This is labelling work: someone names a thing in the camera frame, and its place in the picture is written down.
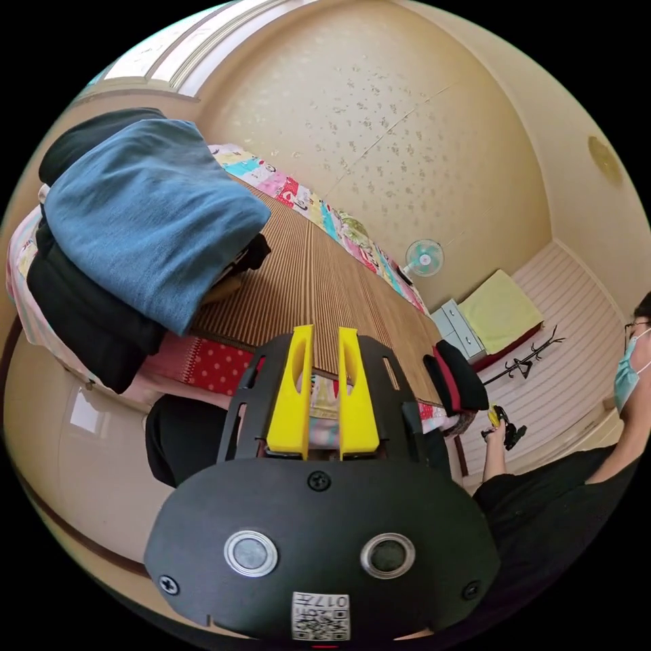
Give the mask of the person's right hand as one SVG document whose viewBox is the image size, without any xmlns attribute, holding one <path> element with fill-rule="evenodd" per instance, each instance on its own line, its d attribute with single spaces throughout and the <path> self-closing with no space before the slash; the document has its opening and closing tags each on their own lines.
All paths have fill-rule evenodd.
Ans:
<svg viewBox="0 0 651 651">
<path fill-rule="evenodd" d="M 481 432 L 486 444 L 486 452 L 497 452 L 501 454 L 505 451 L 507 426 L 505 421 L 500 420 L 498 425 L 491 426 L 489 429 Z"/>
</svg>

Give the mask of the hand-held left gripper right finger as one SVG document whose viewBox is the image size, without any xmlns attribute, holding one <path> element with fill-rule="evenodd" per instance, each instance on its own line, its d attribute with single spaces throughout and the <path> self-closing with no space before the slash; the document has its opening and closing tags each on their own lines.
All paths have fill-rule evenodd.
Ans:
<svg viewBox="0 0 651 651">
<path fill-rule="evenodd" d="M 338 330 L 340 459 L 374 454 L 380 440 L 357 330 Z"/>
</svg>

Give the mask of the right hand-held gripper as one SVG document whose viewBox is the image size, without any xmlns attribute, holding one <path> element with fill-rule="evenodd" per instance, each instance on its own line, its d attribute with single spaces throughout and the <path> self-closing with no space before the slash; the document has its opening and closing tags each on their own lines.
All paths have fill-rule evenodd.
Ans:
<svg viewBox="0 0 651 651">
<path fill-rule="evenodd" d="M 488 410 L 488 417 L 493 427 L 499 427 L 501 421 L 505 424 L 505 450 L 511 451 L 517 443 L 525 436 L 527 433 L 527 426 L 522 425 L 516 427 L 507 416 L 505 410 L 499 405 L 492 405 Z"/>
</svg>

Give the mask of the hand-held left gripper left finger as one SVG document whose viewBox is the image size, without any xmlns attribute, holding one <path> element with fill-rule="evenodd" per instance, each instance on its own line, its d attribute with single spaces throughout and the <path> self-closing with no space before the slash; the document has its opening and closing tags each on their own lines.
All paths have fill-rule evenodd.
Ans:
<svg viewBox="0 0 651 651">
<path fill-rule="evenodd" d="M 313 325 L 294 328 L 267 431 L 267 447 L 275 455 L 306 460 L 313 367 Z"/>
</svg>

